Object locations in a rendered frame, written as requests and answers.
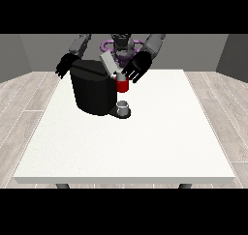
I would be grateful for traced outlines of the red pod holder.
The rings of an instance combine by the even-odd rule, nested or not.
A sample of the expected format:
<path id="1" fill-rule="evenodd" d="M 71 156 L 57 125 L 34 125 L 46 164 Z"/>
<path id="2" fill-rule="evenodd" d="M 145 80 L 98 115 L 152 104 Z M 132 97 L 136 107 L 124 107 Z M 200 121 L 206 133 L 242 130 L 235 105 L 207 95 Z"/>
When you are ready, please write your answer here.
<path id="1" fill-rule="evenodd" d="M 118 80 L 115 79 L 116 91 L 119 93 L 125 93 L 129 90 L 129 79 Z"/>

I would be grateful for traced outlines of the pale grey machine lid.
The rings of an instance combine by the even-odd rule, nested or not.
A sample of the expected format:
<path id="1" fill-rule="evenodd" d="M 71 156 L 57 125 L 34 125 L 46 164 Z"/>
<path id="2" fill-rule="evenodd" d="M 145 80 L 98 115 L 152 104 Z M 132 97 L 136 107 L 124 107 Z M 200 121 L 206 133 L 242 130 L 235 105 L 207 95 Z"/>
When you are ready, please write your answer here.
<path id="1" fill-rule="evenodd" d="M 103 63 L 108 75 L 114 75 L 116 73 L 121 73 L 121 70 L 117 67 L 109 51 L 102 53 L 100 55 L 100 60 Z"/>

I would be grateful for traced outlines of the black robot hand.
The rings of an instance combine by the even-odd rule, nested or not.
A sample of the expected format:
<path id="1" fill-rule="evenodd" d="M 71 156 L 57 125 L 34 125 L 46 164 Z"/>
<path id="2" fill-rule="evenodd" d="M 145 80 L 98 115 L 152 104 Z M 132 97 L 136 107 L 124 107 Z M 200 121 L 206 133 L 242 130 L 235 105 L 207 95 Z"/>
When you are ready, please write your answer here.
<path id="1" fill-rule="evenodd" d="M 65 54 L 58 65 L 56 66 L 55 73 L 60 77 L 63 78 L 67 71 L 72 67 L 73 63 L 78 60 L 79 57 L 72 53 Z"/>
<path id="2" fill-rule="evenodd" d="M 140 78 L 149 70 L 152 64 L 151 54 L 146 51 L 139 51 L 123 69 L 122 73 L 137 83 Z"/>

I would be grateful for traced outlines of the small grey cup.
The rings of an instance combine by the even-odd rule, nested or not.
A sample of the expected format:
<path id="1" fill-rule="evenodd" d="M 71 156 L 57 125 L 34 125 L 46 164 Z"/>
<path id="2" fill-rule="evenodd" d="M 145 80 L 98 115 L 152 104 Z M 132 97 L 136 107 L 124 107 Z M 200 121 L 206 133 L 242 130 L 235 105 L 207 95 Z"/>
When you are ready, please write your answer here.
<path id="1" fill-rule="evenodd" d="M 117 107 L 117 114 L 120 116 L 125 116 L 129 112 L 129 105 L 126 101 L 119 101 L 116 104 Z"/>

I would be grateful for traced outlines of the black coffee machine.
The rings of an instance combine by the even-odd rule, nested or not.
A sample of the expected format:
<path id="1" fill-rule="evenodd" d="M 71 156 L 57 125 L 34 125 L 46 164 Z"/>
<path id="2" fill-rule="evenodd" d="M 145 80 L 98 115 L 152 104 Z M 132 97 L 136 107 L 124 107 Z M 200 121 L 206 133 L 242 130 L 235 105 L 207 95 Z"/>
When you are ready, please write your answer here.
<path id="1" fill-rule="evenodd" d="M 76 60 L 70 68 L 77 107 L 97 116 L 112 115 L 119 119 L 131 116 L 131 109 L 125 116 L 117 114 L 115 79 L 108 75 L 103 63 L 95 60 Z"/>

